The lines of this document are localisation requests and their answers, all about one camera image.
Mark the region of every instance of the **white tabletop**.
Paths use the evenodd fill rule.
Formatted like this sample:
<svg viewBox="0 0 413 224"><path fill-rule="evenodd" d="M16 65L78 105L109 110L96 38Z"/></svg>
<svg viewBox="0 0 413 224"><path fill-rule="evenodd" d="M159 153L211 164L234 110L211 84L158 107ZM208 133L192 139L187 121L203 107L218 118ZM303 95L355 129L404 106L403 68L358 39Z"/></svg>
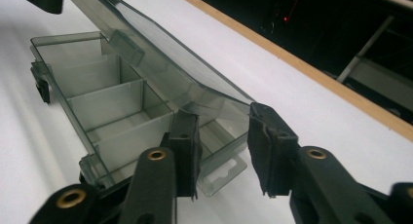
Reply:
<svg viewBox="0 0 413 224"><path fill-rule="evenodd" d="M255 100L272 106L300 145L331 151L360 183L389 193L413 181L413 143L184 0L127 0ZM69 0L50 15L0 0L0 223L26 223L56 190L78 182L86 150L57 101L42 102L30 38L96 31ZM293 223L288 198L262 196L248 169L211 198L179 199L178 223Z"/></svg>

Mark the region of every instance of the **wooden trim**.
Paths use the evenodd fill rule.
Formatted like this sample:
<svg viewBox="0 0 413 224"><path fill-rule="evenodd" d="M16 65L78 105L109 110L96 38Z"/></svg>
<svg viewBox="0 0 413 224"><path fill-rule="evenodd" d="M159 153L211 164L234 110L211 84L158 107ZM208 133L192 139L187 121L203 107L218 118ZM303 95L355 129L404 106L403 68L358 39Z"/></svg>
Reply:
<svg viewBox="0 0 413 224"><path fill-rule="evenodd" d="M372 118L376 119L380 123L387 126L390 130L396 131L400 135L404 136L405 138L409 139L413 142L413 126L409 125L408 123L402 121L398 117L394 116L387 110L383 109L382 107L378 106L377 104L371 102L370 100L366 99L365 97L355 93L354 91L348 89L347 87L343 86L342 84L338 83L337 81L331 79L330 77L326 76L324 73L320 72L319 70L315 69L313 66L308 64L307 62L301 60L300 58L292 55L291 53L287 52L283 48L279 47L278 45L272 43L271 41L267 40L266 38L262 37L261 35L257 34L256 32L252 31L251 29L247 28L246 26L240 24L239 22L231 19L230 17L226 16L225 14L219 12L218 10L212 8L209 4L202 0L186 0L188 3L194 5L201 11L205 12L206 14L212 16L213 18L217 19L221 23L225 24L226 26L232 28L233 30L237 31L246 39L252 41L253 43L257 44L258 46L262 47L266 51L270 52L274 56L279 57L280 59L284 60L286 63L294 67L295 69L299 70L309 78L313 79L314 81L318 82L325 88L329 89L330 91L334 92L341 98L345 99L346 101L350 102L353 106L357 107L367 115L371 116Z"/></svg>

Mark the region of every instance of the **white table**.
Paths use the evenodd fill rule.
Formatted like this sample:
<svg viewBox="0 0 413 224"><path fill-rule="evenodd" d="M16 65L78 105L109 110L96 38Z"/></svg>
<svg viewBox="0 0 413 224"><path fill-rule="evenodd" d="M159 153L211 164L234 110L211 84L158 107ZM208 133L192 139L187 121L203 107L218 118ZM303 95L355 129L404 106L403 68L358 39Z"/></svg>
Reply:
<svg viewBox="0 0 413 224"><path fill-rule="evenodd" d="M128 0L255 100L275 108L300 145L331 151L354 178L389 193L413 181L413 143L184 0ZM96 31L69 0L50 15L0 0L0 223L26 223L56 190L78 182L86 150L57 101L42 102L30 38ZM288 198L262 196L248 169L211 198L178 201L179 223L293 223Z"/></svg>

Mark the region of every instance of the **open lid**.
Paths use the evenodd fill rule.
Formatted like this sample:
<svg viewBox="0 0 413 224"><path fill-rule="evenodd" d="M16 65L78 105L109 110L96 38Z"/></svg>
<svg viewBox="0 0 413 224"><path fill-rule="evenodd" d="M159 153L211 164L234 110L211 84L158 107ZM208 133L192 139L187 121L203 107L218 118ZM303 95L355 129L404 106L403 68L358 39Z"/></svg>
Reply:
<svg viewBox="0 0 413 224"><path fill-rule="evenodd" d="M248 114L251 98L246 93L124 1L72 1L172 110L238 121ZM225 111L225 102L239 111Z"/></svg>

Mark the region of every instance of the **transparent plastic organizer box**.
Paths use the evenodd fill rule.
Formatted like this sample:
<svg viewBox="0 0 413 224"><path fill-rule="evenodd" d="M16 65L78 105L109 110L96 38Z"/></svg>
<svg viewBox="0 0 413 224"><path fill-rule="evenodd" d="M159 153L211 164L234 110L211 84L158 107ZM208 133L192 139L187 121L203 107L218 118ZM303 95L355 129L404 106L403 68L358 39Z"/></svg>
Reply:
<svg viewBox="0 0 413 224"><path fill-rule="evenodd" d="M52 87L88 150L80 163L88 183L108 188L132 176L180 109L200 116L198 183L207 195L246 168L237 155L250 97L123 1L72 1L101 32L32 39L32 71ZM223 165L227 175L211 175Z"/></svg>

